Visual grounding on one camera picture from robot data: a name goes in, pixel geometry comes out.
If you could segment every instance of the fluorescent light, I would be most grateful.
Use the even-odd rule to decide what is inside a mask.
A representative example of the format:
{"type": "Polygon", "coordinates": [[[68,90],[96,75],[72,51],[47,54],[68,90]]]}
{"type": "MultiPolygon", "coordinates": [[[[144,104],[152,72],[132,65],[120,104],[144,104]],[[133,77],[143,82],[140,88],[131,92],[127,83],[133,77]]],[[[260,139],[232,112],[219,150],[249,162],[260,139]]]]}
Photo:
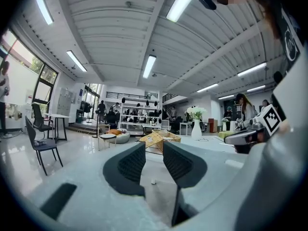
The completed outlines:
{"type": "Polygon", "coordinates": [[[266,63],[259,64],[259,65],[255,66],[255,67],[252,67],[252,68],[249,68],[249,69],[247,69],[247,70],[245,70],[243,72],[240,72],[240,73],[237,74],[237,76],[241,77],[243,75],[247,75],[247,74],[249,74],[251,72],[254,72],[254,71],[258,70],[258,69],[261,69],[263,67],[266,67],[266,63]]]}
{"type": "Polygon", "coordinates": [[[77,57],[74,55],[74,53],[72,51],[67,51],[66,52],[70,58],[72,58],[72,60],[74,61],[74,63],[76,63],[76,65],[83,71],[86,72],[86,68],[80,63],[80,61],[77,59],[77,57]]]}
{"type": "Polygon", "coordinates": [[[264,86],[260,86],[260,87],[256,87],[256,88],[249,89],[249,90],[247,90],[247,92],[259,90],[259,89],[262,89],[262,88],[265,88],[265,85],[264,85],[264,86]]]}
{"type": "Polygon", "coordinates": [[[47,22],[48,25],[53,23],[53,20],[51,18],[51,15],[49,14],[49,11],[46,7],[46,4],[44,0],[36,0],[39,6],[40,11],[42,12],[42,15],[44,16],[45,21],[47,22]]]}
{"type": "Polygon", "coordinates": [[[173,22],[177,22],[183,11],[186,9],[191,0],[175,0],[169,13],[167,14],[167,19],[173,22]]]}
{"type": "Polygon", "coordinates": [[[197,92],[202,92],[202,91],[204,91],[204,90],[208,90],[208,89],[211,89],[211,88],[216,87],[216,86],[218,86],[217,83],[215,83],[214,85],[211,85],[211,86],[209,86],[209,87],[205,87],[205,88],[203,88],[203,89],[201,89],[201,90],[198,90],[197,92]]]}
{"type": "Polygon", "coordinates": [[[143,73],[143,78],[146,78],[146,79],[148,78],[150,71],[155,63],[155,60],[156,60],[156,56],[149,55],[148,62],[146,63],[145,70],[143,73]]]}
{"type": "Polygon", "coordinates": [[[232,98],[234,97],[234,95],[230,95],[230,96],[226,96],[226,97],[222,97],[222,98],[218,98],[219,100],[222,100],[222,99],[226,99],[226,98],[232,98]]]}

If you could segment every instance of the chair leg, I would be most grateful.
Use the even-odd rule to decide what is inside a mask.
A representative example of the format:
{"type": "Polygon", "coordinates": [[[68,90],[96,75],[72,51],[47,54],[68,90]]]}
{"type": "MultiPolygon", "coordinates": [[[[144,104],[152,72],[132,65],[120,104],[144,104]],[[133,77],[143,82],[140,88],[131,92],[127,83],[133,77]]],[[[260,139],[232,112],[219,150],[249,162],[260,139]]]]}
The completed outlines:
{"type": "Polygon", "coordinates": [[[63,166],[63,164],[62,164],[62,161],[61,161],[61,158],[60,158],[60,156],[59,156],[59,152],[58,152],[58,149],[57,149],[57,148],[56,148],[56,152],[57,152],[57,155],[58,155],[58,158],[59,158],[60,164],[61,164],[61,166],[63,166]]]}
{"type": "Polygon", "coordinates": [[[54,159],[57,161],[57,158],[56,158],[56,156],[55,156],[55,154],[53,152],[53,149],[51,149],[51,150],[52,150],[52,154],[53,154],[54,159]]]}
{"type": "Polygon", "coordinates": [[[43,160],[42,160],[42,156],[40,155],[40,152],[38,152],[38,155],[39,155],[40,161],[42,162],[42,166],[43,166],[43,170],[44,170],[44,172],[45,172],[45,175],[47,175],[46,169],[45,169],[45,166],[44,166],[44,163],[43,163],[43,160]]]}
{"type": "Polygon", "coordinates": [[[36,153],[37,153],[37,157],[38,157],[38,163],[39,163],[39,165],[40,165],[40,160],[39,160],[39,154],[38,154],[38,151],[35,151],[36,153]]]}

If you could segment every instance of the table leg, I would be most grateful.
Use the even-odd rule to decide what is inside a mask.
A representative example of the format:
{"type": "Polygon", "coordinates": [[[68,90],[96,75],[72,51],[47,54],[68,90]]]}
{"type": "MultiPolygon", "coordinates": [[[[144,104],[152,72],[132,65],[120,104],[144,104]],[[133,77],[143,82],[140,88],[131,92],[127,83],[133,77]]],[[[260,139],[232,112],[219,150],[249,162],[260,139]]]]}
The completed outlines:
{"type": "Polygon", "coordinates": [[[64,118],[63,118],[63,130],[64,130],[65,140],[67,140],[67,137],[66,137],[66,130],[65,130],[65,121],[64,121],[64,118]]]}
{"type": "Polygon", "coordinates": [[[59,119],[58,118],[56,118],[57,119],[57,137],[59,136],[59,119]]]}
{"type": "MultiPolygon", "coordinates": [[[[48,126],[50,126],[51,116],[49,117],[48,126]]],[[[47,131],[47,139],[49,139],[49,130],[47,131]]]]}

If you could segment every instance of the white table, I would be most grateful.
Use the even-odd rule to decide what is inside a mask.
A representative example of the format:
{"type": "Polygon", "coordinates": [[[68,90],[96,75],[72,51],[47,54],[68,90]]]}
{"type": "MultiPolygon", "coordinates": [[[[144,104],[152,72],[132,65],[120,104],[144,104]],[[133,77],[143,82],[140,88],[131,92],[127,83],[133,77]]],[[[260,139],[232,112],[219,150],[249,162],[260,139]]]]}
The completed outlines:
{"type": "Polygon", "coordinates": [[[153,129],[159,129],[159,128],[161,128],[161,126],[158,126],[158,125],[156,125],[156,126],[151,126],[150,124],[142,124],[142,129],[143,129],[143,134],[145,134],[145,129],[146,128],[153,128],[153,129]]]}
{"type": "Polygon", "coordinates": [[[226,144],[224,140],[218,136],[202,136],[200,140],[194,141],[191,136],[180,136],[181,143],[218,152],[236,153],[233,145],[226,144]]]}
{"type": "Polygon", "coordinates": [[[180,122],[180,135],[181,135],[182,125],[186,126],[186,133],[185,133],[185,135],[187,136],[188,135],[188,125],[192,125],[192,122],[180,122]]]}
{"type": "Polygon", "coordinates": [[[110,139],[115,139],[116,146],[116,135],[112,133],[102,134],[98,136],[98,150],[100,150],[100,139],[104,141],[104,149],[105,149],[105,141],[108,141],[108,148],[110,148],[110,139]]]}
{"type": "Polygon", "coordinates": [[[65,130],[65,122],[64,119],[66,118],[71,118],[70,116],[66,115],[60,115],[60,114],[49,114],[49,113],[44,113],[44,115],[49,116],[49,120],[51,121],[51,118],[54,118],[54,139],[55,142],[61,140],[61,141],[67,141],[67,136],[66,136],[66,130],[65,130]],[[63,120],[63,130],[64,130],[64,137],[65,138],[59,138],[59,119],[63,120]]]}

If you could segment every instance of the shelf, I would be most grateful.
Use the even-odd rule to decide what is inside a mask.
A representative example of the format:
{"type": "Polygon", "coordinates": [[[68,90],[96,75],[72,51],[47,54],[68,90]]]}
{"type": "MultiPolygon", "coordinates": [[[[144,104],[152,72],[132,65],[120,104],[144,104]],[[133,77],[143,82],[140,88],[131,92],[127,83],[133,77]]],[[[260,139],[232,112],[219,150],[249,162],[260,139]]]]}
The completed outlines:
{"type": "Polygon", "coordinates": [[[121,115],[121,116],[129,116],[129,117],[142,117],[142,118],[159,118],[159,117],[156,117],[156,116],[143,116],[143,115],[121,115]]]}
{"type": "Polygon", "coordinates": [[[139,125],[139,126],[142,126],[142,124],[144,124],[144,123],[121,122],[121,125],[122,124],[124,124],[124,125],[139,125]]]}
{"type": "Polygon", "coordinates": [[[123,105],[123,108],[130,108],[130,109],[139,109],[139,110],[158,110],[158,108],[146,108],[146,107],[136,107],[136,106],[127,106],[123,105]]]}
{"type": "Polygon", "coordinates": [[[149,103],[159,103],[158,100],[150,100],[150,99],[141,99],[141,98],[127,98],[125,97],[125,101],[136,101],[136,102],[141,102],[141,103],[146,103],[147,101],[149,101],[149,103]]]}

